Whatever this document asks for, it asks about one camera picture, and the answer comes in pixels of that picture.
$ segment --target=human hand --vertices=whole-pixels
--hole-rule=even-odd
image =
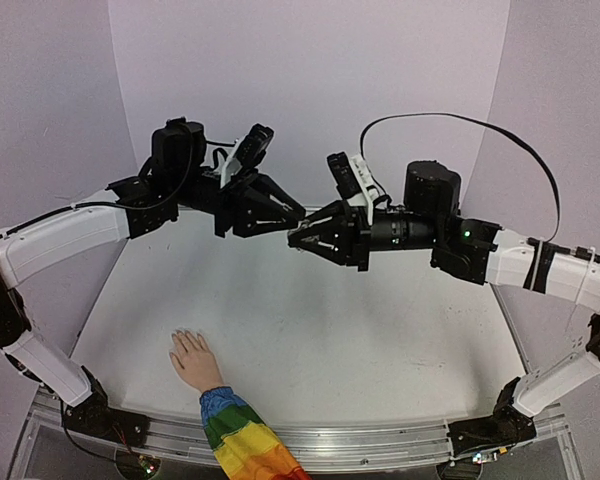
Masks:
[[[177,330],[171,338],[176,348],[169,353],[171,363],[185,383],[200,393],[225,386],[216,357],[202,335]]]

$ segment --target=rainbow striped sleeve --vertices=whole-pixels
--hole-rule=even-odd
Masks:
[[[200,398],[209,445],[230,480],[310,480],[260,417],[230,387]]]

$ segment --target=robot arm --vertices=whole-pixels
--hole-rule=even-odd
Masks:
[[[134,239],[176,221],[178,205],[214,215],[215,233],[251,237],[298,225],[305,211],[258,172],[273,131],[255,125],[222,166],[203,166],[201,124],[177,119],[154,132],[152,155],[137,177],[24,224],[0,229],[0,350],[26,376],[68,405],[72,430],[117,441],[116,423],[130,445],[142,444],[146,417],[108,407],[98,381],[45,341],[16,288],[37,272],[98,245]]]
[[[458,279],[517,286],[593,310],[592,336],[586,345],[574,343],[555,365],[514,379],[504,387],[490,417],[450,424],[456,456],[532,439],[535,415],[600,374],[600,255],[462,218],[459,175],[433,161],[408,165],[403,205],[380,209],[372,199],[354,204],[351,194],[371,186],[360,181],[356,171],[373,177],[361,156],[337,157],[337,170],[334,156],[328,163],[342,200],[307,216],[289,233],[290,247],[359,271],[369,268],[373,251],[431,249],[431,266]]]

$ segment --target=white table surface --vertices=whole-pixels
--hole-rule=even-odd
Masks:
[[[429,267],[429,252],[372,253],[370,271],[286,246],[284,233],[213,236],[213,219],[130,241],[73,358],[113,405],[199,417],[170,334],[200,331],[225,380],[276,425],[488,414],[523,367],[489,286]]]

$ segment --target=white enclosure wall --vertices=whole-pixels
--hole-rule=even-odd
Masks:
[[[528,140],[552,168],[563,202],[562,245],[600,253],[600,0],[512,2],[489,119]],[[551,189],[524,152],[487,134],[464,213],[548,237]],[[557,299],[503,289],[534,366],[556,360],[571,339],[589,338],[591,312]],[[600,479],[600,377],[562,402],[586,478]]]
[[[0,227],[136,171],[105,0],[0,1]],[[69,351],[118,248],[87,252],[20,289]],[[0,479],[37,385],[0,354]]]
[[[509,1],[116,0],[109,8],[139,165],[166,117],[199,120],[220,141],[259,122],[276,132],[263,170],[301,203],[319,205],[336,196],[326,156],[357,152],[374,118],[425,110],[486,118]],[[480,128],[445,119],[406,127],[384,125],[367,145],[396,200],[413,159],[437,158],[468,182]]]

